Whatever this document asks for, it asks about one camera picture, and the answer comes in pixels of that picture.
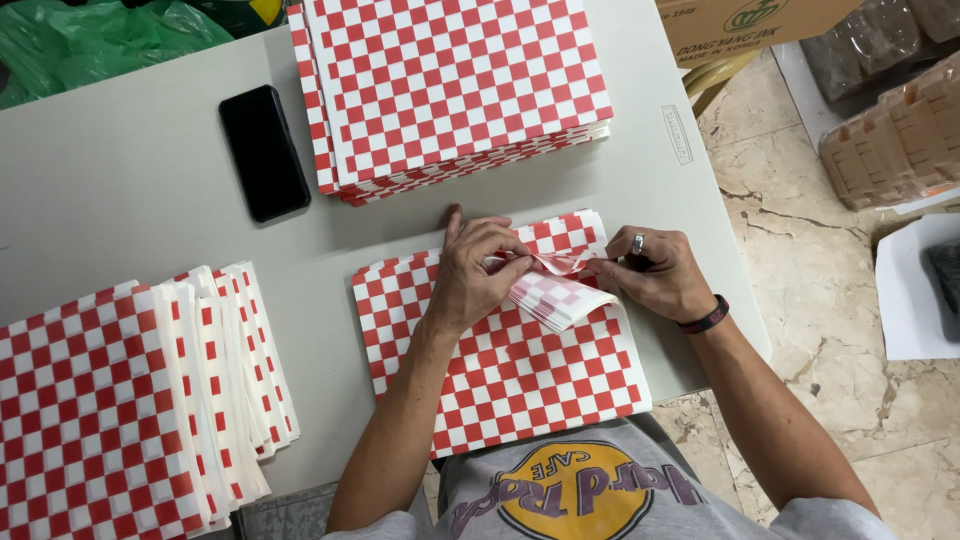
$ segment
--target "white table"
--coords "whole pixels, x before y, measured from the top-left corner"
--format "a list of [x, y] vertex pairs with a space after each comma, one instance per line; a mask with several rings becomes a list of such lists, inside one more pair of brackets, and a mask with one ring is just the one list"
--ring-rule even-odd
[[[315, 194], [309, 208], [266, 227], [247, 215], [216, 108], [273, 85], [312, 170], [286, 28], [0, 112], [0, 325], [125, 280], [252, 260], [303, 431], [264, 465], [275, 495], [337, 479], [373, 411], [350, 276], [438, 246], [453, 202], [518, 224], [589, 207], [608, 234], [624, 224], [683, 230], [711, 286], [769, 357], [653, 0], [593, 0], [587, 12], [613, 103], [609, 140], [360, 209]], [[631, 324], [654, 400], [706, 386], [673, 323], [632, 307]]]

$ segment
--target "person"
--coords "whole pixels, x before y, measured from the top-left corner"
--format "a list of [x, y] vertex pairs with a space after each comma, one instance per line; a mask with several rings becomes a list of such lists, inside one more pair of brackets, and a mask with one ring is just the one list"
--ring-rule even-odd
[[[427, 467], [447, 363], [460, 336], [533, 264], [507, 229], [510, 219], [463, 228], [461, 220], [458, 205], [429, 307], [337, 486], [326, 525], [331, 540], [893, 539], [840, 449], [730, 315], [689, 341], [733, 442], [780, 511], [769, 529], [709, 493], [679, 453], [648, 434], [649, 415], [637, 415], [448, 458], [440, 520], [417, 531], [406, 510]], [[615, 262], [637, 233], [652, 264], [642, 273]], [[498, 251], [517, 257], [488, 275], [481, 262]], [[663, 317], [690, 323], [717, 309], [682, 233], [624, 227], [607, 256], [588, 268]]]

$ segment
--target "silver ring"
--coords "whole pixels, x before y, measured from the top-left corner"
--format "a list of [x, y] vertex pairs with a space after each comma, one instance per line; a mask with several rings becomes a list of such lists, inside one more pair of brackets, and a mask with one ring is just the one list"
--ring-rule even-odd
[[630, 255], [638, 256], [640, 255], [640, 250], [643, 249], [643, 233], [634, 234], [634, 245], [630, 248]]

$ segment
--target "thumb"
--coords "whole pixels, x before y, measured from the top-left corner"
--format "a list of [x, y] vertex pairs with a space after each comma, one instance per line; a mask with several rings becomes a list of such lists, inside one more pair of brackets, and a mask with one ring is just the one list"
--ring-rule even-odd
[[587, 262], [587, 269], [616, 283], [633, 295], [639, 294], [646, 284], [645, 276], [629, 268], [624, 268], [612, 260], [592, 258]]
[[508, 290], [533, 264], [534, 258], [530, 256], [515, 258], [505, 264], [499, 272], [493, 274], [492, 278], [500, 288]]

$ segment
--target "hand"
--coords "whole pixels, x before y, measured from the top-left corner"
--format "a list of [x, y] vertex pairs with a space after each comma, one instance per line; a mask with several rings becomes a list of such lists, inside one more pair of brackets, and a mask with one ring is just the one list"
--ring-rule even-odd
[[[457, 338], [503, 304], [510, 287], [534, 263], [530, 248], [506, 229], [512, 223], [509, 217], [473, 219], [461, 230], [463, 215], [460, 205], [455, 205], [446, 226], [440, 273], [423, 315], [426, 324]], [[490, 275], [481, 263], [498, 251], [520, 257]]]
[[717, 307], [717, 300], [690, 251], [686, 234], [623, 227], [607, 245], [607, 257], [632, 258], [630, 248], [637, 233], [644, 234], [641, 254], [649, 258], [653, 266], [640, 273], [613, 260], [595, 258], [587, 267], [619, 285], [637, 302], [678, 323], [699, 321]]

